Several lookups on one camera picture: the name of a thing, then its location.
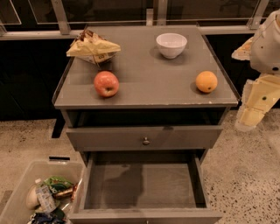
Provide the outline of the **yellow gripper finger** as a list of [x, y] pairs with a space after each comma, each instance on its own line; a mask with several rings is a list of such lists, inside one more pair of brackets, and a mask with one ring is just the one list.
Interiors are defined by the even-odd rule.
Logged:
[[250, 60], [252, 40], [253, 38], [246, 40], [240, 47], [234, 50], [231, 57], [235, 60]]
[[239, 131], [254, 129], [280, 99], [280, 75], [262, 73], [247, 80], [241, 96], [235, 127]]

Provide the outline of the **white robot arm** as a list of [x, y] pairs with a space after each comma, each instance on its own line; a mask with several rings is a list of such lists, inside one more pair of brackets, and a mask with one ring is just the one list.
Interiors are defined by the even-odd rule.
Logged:
[[240, 131], [254, 129], [280, 99], [280, 10], [270, 13], [255, 35], [234, 50], [232, 58], [248, 60], [260, 73], [246, 80], [235, 127]]

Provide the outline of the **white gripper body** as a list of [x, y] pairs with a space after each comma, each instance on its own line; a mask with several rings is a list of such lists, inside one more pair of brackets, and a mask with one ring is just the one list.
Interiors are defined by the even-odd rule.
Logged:
[[262, 74], [280, 74], [280, 14], [270, 14], [255, 32], [250, 65]]

